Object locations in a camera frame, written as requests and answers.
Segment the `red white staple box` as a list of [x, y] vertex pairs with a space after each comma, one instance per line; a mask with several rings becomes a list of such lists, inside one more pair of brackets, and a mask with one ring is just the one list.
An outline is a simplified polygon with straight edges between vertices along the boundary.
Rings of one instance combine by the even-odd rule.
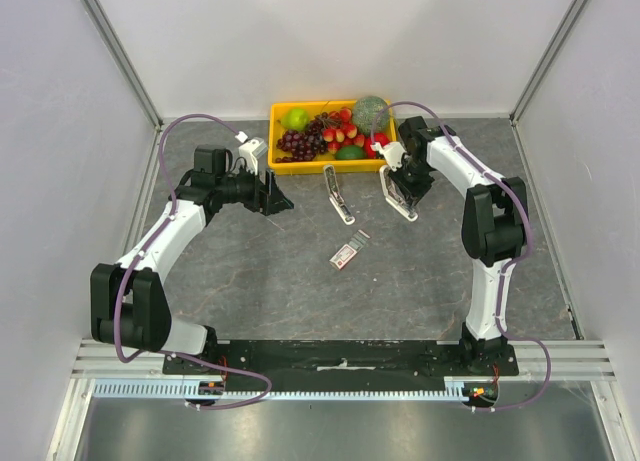
[[371, 236], [369, 234], [363, 230], [358, 230], [350, 240], [339, 248], [329, 259], [330, 265], [337, 270], [342, 270], [366, 246], [370, 239]]

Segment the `white rectangular case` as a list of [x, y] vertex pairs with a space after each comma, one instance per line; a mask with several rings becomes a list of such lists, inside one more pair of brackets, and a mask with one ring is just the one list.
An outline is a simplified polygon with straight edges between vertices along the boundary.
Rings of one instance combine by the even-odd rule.
[[381, 188], [386, 202], [404, 219], [415, 222], [418, 219], [417, 211], [401, 195], [398, 187], [391, 180], [390, 173], [391, 169], [388, 165], [382, 166], [379, 170]]

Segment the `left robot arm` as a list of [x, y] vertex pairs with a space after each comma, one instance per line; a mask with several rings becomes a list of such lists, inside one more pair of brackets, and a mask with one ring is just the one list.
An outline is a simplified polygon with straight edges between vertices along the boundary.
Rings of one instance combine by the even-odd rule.
[[175, 188], [175, 198], [144, 238], [113, 264], [98, 264], [90, 276], [91, 335], [105, 344], [150, 352], [185, 353], [185, 363], [208, 374], [219, 363], [209, 344], [213, 329], [183, 321], [171, 313], [164, 282], [189, 243], [227, 204], [241, 204], [263, 216], [293, 208], [267, 170], [256, 172], [247, 154], [238, 169], [229, 150], [201, 145], [194, 166]]

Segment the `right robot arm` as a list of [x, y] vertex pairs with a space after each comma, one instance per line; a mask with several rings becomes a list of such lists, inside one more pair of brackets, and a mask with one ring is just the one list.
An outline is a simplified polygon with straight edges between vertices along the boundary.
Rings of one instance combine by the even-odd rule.
[[457, 345], [428, 348], [441, 373], [515, 375], [515, 351], [505, 335], [505, 310], [515, 259], [527, 245], [527, 193], [519, 177], [505, 178], [471, 154], [448, 127], [421, 117], [399, 126], [400, 139], [383, 147], [381, 186], [389, 205], [406, 220], [443, 175], [461, 194], [461, 241], [473, 264], [472, 299]]

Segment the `green white stapler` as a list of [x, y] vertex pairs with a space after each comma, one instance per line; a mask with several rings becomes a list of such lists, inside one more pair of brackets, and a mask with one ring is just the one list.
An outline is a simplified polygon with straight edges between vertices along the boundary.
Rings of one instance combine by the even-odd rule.
[[323, 168], [324, 178], [328, 190], [329, 201], [334, 207], [341, 220], [345, 225], [352, 225], [355, 223], [355, 217], [350, 212], [344, 198], [341, 195], [335, 167], [331, 164], [325, 165]]

